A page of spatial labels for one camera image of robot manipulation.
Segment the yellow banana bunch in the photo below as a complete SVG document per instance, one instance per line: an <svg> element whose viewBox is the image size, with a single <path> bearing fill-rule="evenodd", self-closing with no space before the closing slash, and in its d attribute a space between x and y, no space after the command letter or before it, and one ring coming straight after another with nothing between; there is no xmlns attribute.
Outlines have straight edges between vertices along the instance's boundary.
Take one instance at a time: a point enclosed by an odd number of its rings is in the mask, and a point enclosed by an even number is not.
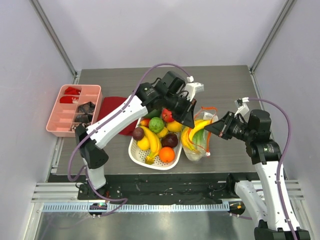
<svg viewBox="0 0 320 240"><path fill-rule="evenodd" d="M193 142L193 137L196 134L196 132L204 129L205 126L212 124L214 122L213 119L198 119L194 122L194 128L185 127L181 134L181 142L183 147L187 147L187 144L190 144Z"/></svg>

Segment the clear zip top bag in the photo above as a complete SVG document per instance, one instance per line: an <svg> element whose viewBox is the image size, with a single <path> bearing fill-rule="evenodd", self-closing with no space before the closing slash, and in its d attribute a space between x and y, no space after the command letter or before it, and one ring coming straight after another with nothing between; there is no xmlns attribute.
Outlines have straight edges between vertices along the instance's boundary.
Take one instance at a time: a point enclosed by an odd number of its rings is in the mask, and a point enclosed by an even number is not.
<svg viewBox="0 0 320 240"><path fill-rule="evenodd" d="M219 120L218 109L214 106L204 107L193 116L194 128L184 127L181 132L182 148L186 157L192 162L209 157L211 133L205 130L207 125Z"/></svg>

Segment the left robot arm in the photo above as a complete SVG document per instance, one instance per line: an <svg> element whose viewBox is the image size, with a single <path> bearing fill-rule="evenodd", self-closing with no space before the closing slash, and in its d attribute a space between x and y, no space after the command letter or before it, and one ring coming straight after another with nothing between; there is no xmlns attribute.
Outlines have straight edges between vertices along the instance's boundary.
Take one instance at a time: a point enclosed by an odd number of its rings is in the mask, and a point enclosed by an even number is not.
<svg viewBox="0 0 320 240"><path fill-rule="evenodd" d="M197 102L195 95L197 88L203 87L191 75L183 79L174 71L168 71L154 83L141 79L124 103L102 120L87 128L78 126L75 130L76 149L80 151L86 167L87 179L91 185L89 194L97 200L106 195L104 165L109 156L104 147L114 136L132 122L160 108L171 111L176 122L194 128L193 115Z"/></svg>

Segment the green white cabbage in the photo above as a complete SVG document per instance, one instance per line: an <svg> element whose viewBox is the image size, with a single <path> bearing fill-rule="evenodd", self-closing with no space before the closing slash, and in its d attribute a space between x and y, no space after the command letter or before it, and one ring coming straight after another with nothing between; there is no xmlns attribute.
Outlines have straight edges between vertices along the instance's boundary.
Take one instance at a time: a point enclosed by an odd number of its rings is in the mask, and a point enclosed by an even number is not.
<svg viewBox="0 0 320 240"><path fill-rule="evenodd" d="M204 129L199 130L193 136L192 143L184 147L186 157L192 162L198 162L204 157L210 157L210 133Z"/></svg>

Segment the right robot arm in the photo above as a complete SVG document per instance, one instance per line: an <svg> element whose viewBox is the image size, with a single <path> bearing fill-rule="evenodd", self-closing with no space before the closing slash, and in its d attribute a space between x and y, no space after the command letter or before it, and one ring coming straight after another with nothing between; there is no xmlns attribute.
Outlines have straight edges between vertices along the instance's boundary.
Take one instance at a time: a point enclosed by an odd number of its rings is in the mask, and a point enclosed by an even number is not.
<svg viewBox="0 0 320 240"><path fill-rule="evenodd" d="M301 229L290 203L280 163L282 152L270 137L271 123L267 111L254 109L248 122L240 114L227 112L222 119L206 126L205 130L225 140L236 138L245 142L264 197L258 195L250 180L233 176L227 179L225 190L230 197L239 197L244 203L255 223L254 238L309 240L309 232Z"/></svg>

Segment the dark purple fig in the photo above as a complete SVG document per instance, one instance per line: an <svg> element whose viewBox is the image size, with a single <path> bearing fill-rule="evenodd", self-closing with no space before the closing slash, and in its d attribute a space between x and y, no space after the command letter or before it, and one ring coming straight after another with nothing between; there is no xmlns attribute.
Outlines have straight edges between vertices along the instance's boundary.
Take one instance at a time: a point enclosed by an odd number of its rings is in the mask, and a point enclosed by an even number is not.
<svg viewBox="0 0 320 240"><path fill-rule="evenodd" d="M136 141L140 141L144 138L145 132L141 127L136 127L132 132L132 137Z"/></svg>

